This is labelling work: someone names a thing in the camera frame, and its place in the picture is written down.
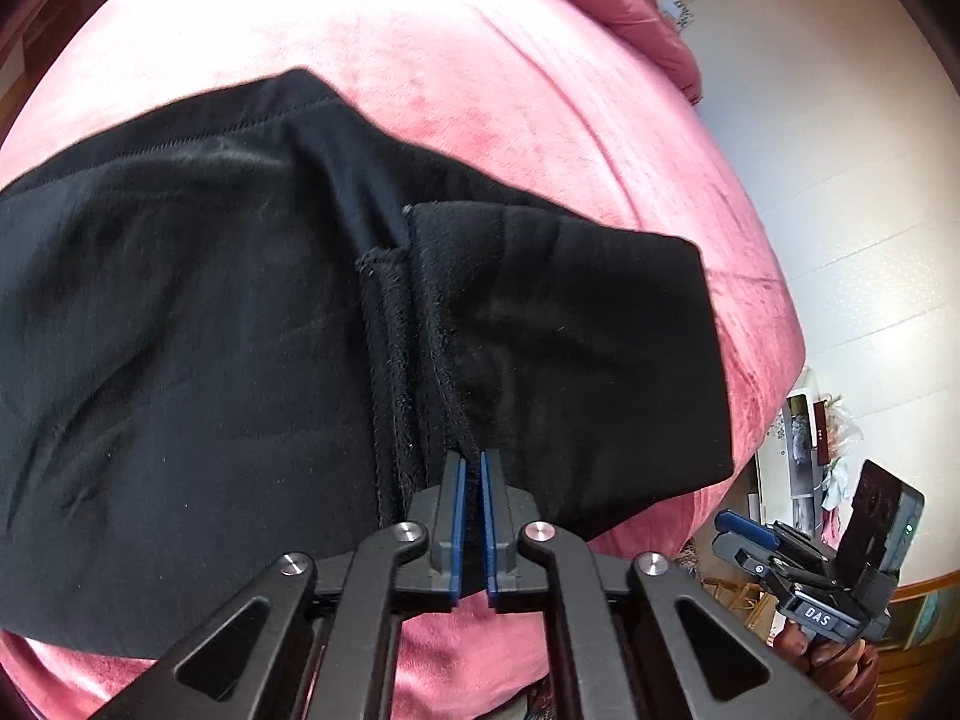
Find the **person's right hand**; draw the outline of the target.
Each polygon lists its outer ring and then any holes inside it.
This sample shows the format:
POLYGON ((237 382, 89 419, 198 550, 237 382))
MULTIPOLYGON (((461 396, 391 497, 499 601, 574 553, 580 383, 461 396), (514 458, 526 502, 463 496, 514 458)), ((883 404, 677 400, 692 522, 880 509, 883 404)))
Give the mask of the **person's right hand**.
POLYGON ((830 694, 851 718, 875 717, 880 658, 874 645, 864 640, 854 644, 827 640, 815 645, 795 622, 788 621, 773 640, 773 649, 830 694))

